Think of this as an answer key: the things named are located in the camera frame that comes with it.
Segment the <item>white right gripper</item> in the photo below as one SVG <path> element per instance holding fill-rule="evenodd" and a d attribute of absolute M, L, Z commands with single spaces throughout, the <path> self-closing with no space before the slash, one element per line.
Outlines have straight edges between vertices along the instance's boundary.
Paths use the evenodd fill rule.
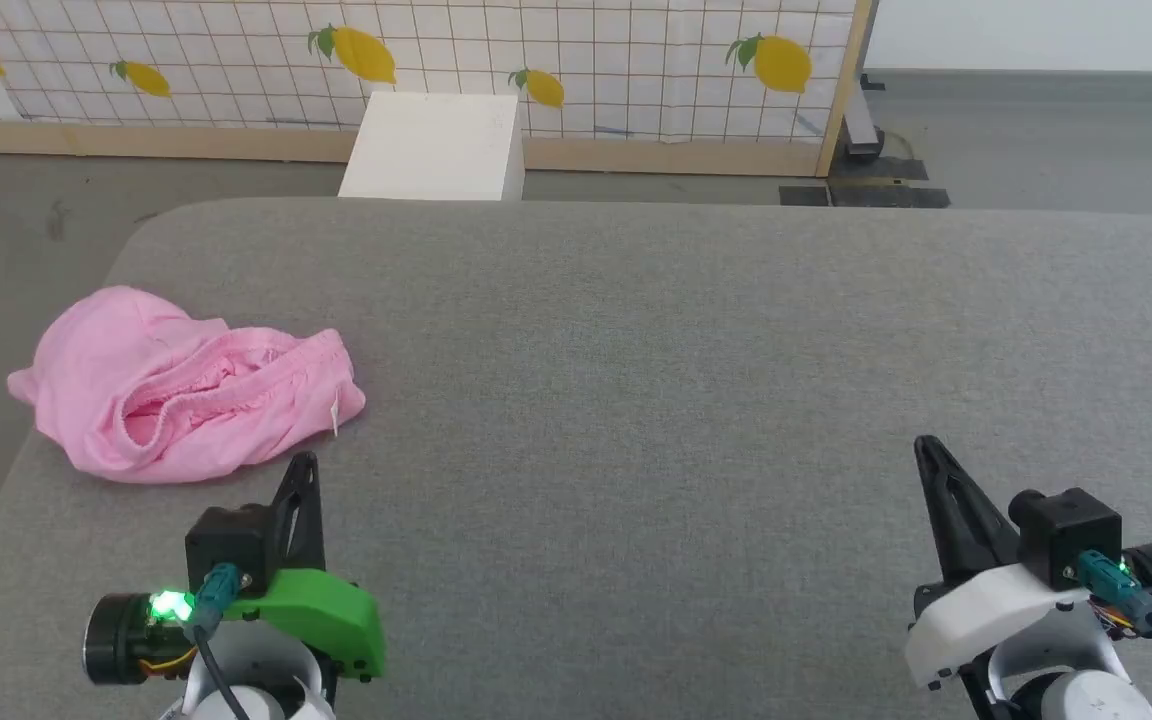
<path fill-rule="evenodd" d="M 942 670 L 957 675 L 979 655 L 987 657 L 979 674 L 993 694 L 1014 676 L 1098 669 L 1100 621 L 1087 591 L 1052 591 L 1015 564 L 1018 530 L 940 438 L 916 437 L 914 455 L 942 582 L 964 583 L 929 602 L 908 632 L 914 684 L 927 687 Z"/>

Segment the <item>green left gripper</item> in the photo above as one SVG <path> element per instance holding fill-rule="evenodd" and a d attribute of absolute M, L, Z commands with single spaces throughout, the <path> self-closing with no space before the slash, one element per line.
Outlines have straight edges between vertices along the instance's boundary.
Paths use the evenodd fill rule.
<path fill-rule="evenodd" d="M 259 620 L 332 660 L 340 679 L 370 682 L 387 670 L 376 598 L 326 573 L 319 460 L 297 452 L 270 510 L 271 574 L 264 594 L 241 596 L 227 621 Z"/>

